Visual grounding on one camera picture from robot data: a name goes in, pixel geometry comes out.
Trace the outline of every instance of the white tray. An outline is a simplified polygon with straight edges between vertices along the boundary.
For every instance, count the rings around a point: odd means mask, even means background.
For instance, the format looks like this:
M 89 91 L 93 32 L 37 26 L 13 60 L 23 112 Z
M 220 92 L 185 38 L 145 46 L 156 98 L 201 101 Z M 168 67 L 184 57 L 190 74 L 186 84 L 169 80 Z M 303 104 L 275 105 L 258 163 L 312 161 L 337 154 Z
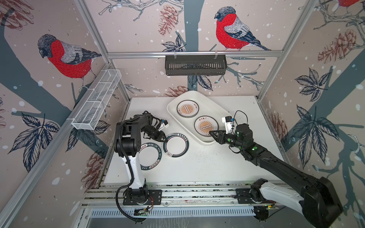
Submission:
M 177 105 L 184 100 L 195 101 L 199 105 L 199 112 L 192 118 L 185 118 L 177 113 Z M 188 91 L 173 99 L 167 105 L 167 112 L 201 145 L 210 146 L 215 143 L 212 137 L 205 137 L 196 132 L 194 123 L 201 116 L 213 117 L 219 126 L 219 130 L 224 130 L 225 126 L 222 123 L 222 117 L 231 116 L 229 112 L 224 110 L 214 101 L 210 100 L 198 91 Z

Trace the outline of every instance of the white wire mesh basket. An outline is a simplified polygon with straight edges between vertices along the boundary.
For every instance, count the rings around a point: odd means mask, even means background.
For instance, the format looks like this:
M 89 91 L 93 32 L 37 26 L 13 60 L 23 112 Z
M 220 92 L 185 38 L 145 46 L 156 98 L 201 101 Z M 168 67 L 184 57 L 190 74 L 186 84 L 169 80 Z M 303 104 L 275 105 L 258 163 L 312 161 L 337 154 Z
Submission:
M 121 78 L 119 70 L 106 70 L 72 125 L 76 129 L 94 130 Z

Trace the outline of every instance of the black wall basket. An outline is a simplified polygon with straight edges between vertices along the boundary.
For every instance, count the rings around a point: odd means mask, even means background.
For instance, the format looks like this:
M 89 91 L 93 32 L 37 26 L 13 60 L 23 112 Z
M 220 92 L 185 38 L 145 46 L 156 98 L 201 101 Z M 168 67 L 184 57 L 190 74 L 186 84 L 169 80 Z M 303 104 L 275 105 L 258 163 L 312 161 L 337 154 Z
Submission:
M 227 70 L 226 55 L 167 55 L 166 75 L 223 75 Z

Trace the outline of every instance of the bird head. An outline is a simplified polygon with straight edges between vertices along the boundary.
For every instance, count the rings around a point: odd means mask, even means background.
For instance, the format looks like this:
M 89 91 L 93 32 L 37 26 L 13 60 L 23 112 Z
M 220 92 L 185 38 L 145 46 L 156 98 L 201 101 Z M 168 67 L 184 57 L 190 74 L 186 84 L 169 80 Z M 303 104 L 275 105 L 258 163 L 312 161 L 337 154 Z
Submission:
M 214 19 L 217 19 L 219 22 L 221 22 L 225 16 L 228 14 L 235 14 L 236 11 L 231 6 L 222 7 L 218 10 L 217 14 L 215 15 Z
M 55 42 L 57 39 L 56 37 L 46 34 L 43 35 L 39 40 L 38 40 L 38 49 L 39 49 L 39 53 L 41 54 L 42 58 L 44 57 L 48 57 L 48 58 L 52 58 L 52 50 L 51 50 L 51 44 L 53 42 Z

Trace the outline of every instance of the white table surface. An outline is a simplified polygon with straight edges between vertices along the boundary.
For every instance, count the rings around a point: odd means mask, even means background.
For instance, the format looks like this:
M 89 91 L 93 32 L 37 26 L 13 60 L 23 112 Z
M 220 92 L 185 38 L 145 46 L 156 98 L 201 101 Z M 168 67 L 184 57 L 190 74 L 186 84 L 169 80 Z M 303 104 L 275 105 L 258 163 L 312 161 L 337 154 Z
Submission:
M 222 108 L 234 115 L 236 110 L 242 110 L 249 118 L 249 126 L 253 131 L 254 141 L 267 148 L 276 157 L 283 160 L 263 114 L 254 96 L 222 96 L 209 97 Z M 246 161 L 241 154 L 234 154 L 228 145 L 218 143 L 202 146 L 196 142 L 167 112 L 166 106 L 174 97 L 141 97 L 132 98 L 126 119 L 145 110 L 159 119 L 166 119 L 169 127 L 163 129 L 166 136 L 178 132 L 189 140 L 189 150 L 181 157 L 171 158 L 164 154 L 162 143 L 143 139 L 142 144 L 154 142 L 162 149 L 160 163 L 151 170 L 142 170 L 150 184 L 218 184 L 252 182 L 259 178 L 277 181 L 275 175 Z M 244 114 L 238 112 L 237 123 L 246 123 Z M 113 153 L 104 183 L 129 183 L 127 169 L 122 158 Z

